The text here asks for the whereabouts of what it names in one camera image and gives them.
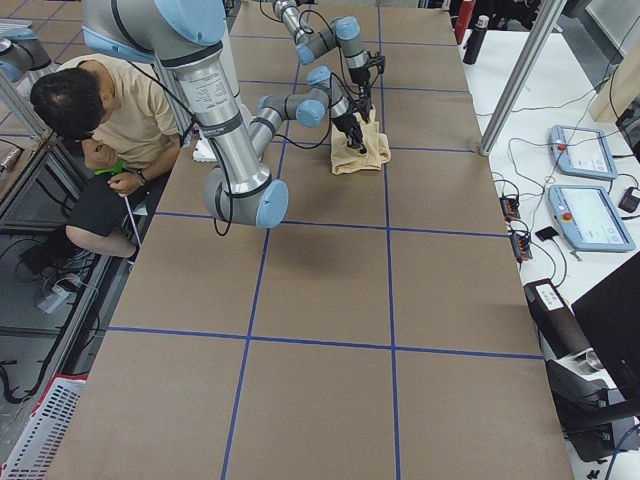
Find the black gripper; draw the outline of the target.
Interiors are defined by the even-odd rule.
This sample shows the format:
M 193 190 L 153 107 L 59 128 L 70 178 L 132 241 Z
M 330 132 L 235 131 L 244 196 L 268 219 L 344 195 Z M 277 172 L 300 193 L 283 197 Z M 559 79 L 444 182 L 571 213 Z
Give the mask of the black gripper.
M 333 125 L 345 134 L 347 146 L 359 153 L 367 152 L 361 122 L 370 122 L 372 108 L 371 86 L 368 82 L 358 84 L 357 102 L 338 102 L 331 107 Z
M 369 84 L 372 68 L 375 68 L 378 74 L 384 73 L 386 57 L 381 52 L 372 54 L 370 51 L 363 50 L 347 57 L 347 67 L 353 83 Z

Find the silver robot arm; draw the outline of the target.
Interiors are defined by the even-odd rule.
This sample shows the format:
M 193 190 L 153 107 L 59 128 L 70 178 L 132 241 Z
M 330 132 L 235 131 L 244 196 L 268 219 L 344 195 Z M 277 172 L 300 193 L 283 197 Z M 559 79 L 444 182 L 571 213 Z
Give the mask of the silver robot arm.
M 373 85 L 370 70 L 376 68 L 378 75 L 383 74 L 385 56 L 380 52 L 372 54 L 365 49 L 361 38 L 361 26 L 355 16 L 336 17 L 328 22 L 323 30 L 316 31 L 303 19 L 300 5 L 300 1 L 272 2 L 276 20 L 287 28 L 294 40 L 299 61 L 308 65 L 338 48 L 346 60 L 351 81 L 358 87 L 355 105 L 362 119 L 369 122 Z
M 325 67 L 309 73 L 307 93 L 268 96 L 259 115 L 244 123 L 235 78 L 222 60 L 227 23 L 220 1 L 87 1 L 83 31 L 97 53 L 159 62 L 173 73 L 218 162 L 204 187 L 206 208 L 217 220 L 260 228 L 283 220 L 288 188 L 260 157 L 285 121 L 313 127 L 330 117 L 348 147 L 366 150 L 359 122 L 369 104 L 349 99 Z

